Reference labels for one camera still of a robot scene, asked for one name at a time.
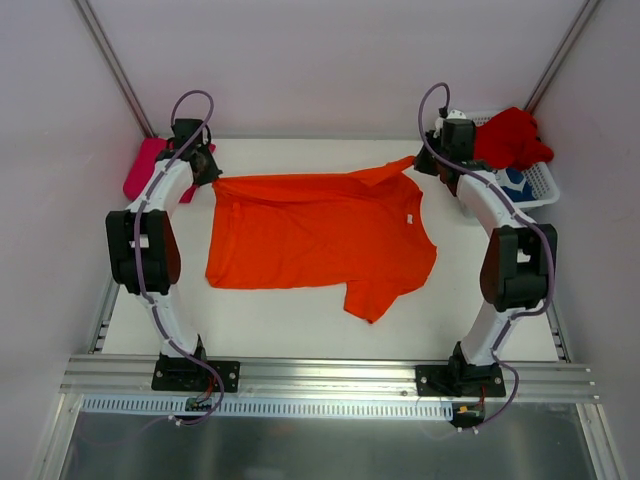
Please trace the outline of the orange t shirt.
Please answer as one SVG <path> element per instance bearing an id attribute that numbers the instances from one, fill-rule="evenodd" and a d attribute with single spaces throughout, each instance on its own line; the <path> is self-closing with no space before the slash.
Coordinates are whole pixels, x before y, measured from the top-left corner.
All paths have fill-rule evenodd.
<path id="1" fill-rule="evenodd" d="M 422 288 L 437 248 L 411 156 L 350 173 L 230 177 L 216 197 L 205 277 L 220 289 L 343 284 L 344 310 L 374 323 Z"/>

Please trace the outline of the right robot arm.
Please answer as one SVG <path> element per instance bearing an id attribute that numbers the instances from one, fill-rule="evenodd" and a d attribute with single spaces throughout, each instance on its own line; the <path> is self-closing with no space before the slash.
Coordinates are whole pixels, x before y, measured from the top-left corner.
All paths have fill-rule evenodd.
<path id="1" fill-rule="evenodd" d="M 479 221 L 489 243 L 480 270 L 483 304 L 456 347 L 460 363 L 447 372 L 459 395 L 480 388 L 480 367 L 498 363 L 514 324 L 542 314 L 555 291 L 558 232 L 519 209 L 484 163 L 473 159 L 476 125 L 466 118 L 439 118 L 422 133 L 414 169 L 438 177 Z"/>

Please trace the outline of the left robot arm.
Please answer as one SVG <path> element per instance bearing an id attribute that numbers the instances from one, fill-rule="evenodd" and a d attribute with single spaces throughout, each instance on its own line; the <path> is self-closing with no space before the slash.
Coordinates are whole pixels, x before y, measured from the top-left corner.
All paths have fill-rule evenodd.
<path id="1" fill-rule="evenodd" d="M 200 335 L 187 319 L 178 290 L 181 256 L 171 217 L 184 194 L 219 178 L 206 120 L 179 118 L 140 194 L 105 224 L 112 277 L 147 311 L 160 338 L 160 365 L 188 390 L 208 381 Z"/>

